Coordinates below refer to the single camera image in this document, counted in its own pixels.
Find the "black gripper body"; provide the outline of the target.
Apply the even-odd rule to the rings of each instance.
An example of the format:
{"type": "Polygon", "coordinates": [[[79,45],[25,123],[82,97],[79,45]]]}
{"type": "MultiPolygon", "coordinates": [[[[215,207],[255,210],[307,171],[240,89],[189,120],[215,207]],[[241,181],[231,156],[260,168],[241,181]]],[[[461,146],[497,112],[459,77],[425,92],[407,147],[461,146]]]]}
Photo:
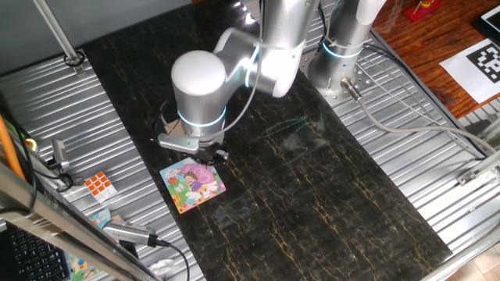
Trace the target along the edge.
{"type": "Polygon", "coordinates": [[[200,140],[198,142],[198,151],[199,150],[210,151],[210,152],[212,152],[212,155],[214,155],[214,152],[217,149],[224,150],[224,148],[223,148],[223,142],[221,140],[217,140],[217,139],[208,140],[208,141],[202,141],[202,140],[200,140]]]}

